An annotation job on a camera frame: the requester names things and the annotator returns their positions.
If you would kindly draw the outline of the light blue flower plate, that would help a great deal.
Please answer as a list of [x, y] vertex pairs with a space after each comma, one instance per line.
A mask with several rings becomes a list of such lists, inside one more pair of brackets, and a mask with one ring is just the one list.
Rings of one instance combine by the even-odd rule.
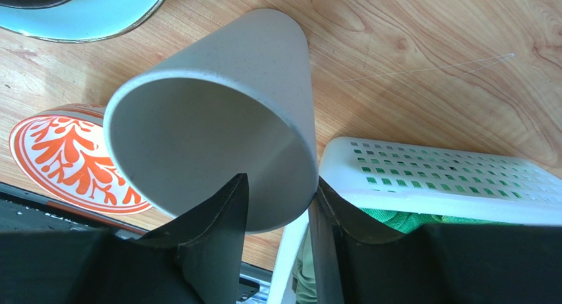
[[80, 44], [126, 34], [165, 0], [69, 0], [45, 9], [1, 7], [1, 29], [48, 42]]

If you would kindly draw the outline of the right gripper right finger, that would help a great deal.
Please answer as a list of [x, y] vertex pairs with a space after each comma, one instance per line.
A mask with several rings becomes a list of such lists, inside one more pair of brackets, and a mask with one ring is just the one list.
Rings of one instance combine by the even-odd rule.
[[309, 207], [319, 303], [560, 303], [561, 228], [428, 224], [401, 233], [320, 180]]

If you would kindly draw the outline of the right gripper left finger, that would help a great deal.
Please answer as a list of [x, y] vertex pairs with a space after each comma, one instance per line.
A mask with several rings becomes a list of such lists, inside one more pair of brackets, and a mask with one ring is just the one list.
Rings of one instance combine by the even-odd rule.
[[1, 234], [2, 303], [235, 303], [249, 181], [139, 239], [107, 230]]

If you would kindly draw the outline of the beige cup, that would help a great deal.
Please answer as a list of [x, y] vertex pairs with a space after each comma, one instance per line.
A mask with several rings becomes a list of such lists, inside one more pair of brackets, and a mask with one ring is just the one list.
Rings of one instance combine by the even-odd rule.
[[247, 232], [286, 226], [319, 182], [305, 33], [280, 11], [250, 11], [123, 84], [103, 132], [121, 176], [168, 216], [244, 173]]

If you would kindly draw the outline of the white orange patterned bowl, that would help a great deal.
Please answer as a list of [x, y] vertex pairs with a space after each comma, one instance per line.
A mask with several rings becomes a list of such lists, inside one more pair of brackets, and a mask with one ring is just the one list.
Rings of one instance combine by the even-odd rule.
[[55, 198], [85, 210], [131, 215], [151, 209], [114, 166], [104, 141], [105, 106], [65, 104], [12, 129], [17, 166]]

